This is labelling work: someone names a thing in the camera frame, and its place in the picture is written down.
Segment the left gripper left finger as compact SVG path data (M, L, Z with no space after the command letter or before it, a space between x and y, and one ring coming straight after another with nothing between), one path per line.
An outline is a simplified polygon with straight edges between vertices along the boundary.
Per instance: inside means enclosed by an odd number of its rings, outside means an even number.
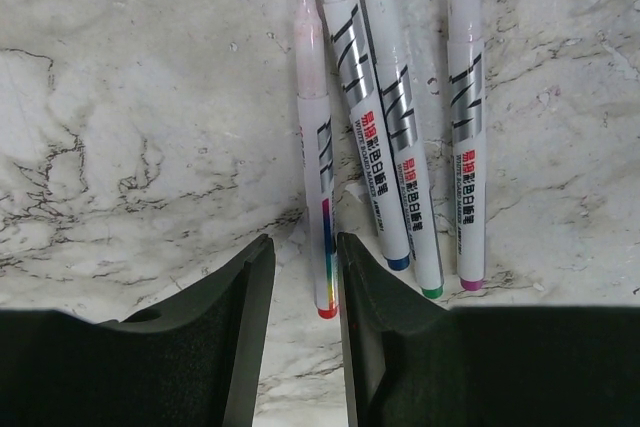
M275 271L270 237L125 320L1 313L5 426L248 426Z

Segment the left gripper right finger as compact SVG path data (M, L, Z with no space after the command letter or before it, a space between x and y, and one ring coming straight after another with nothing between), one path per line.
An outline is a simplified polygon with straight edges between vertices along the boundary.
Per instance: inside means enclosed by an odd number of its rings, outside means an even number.
M353 426L635 426L633 307L446 310L337 240Z

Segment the red-end white marker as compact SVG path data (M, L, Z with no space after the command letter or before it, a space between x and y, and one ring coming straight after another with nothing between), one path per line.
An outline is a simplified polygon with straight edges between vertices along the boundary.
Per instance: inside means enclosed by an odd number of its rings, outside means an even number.
M296 0L293 22L314 302L323 319L338 312L334 159L323 24L316 0Z

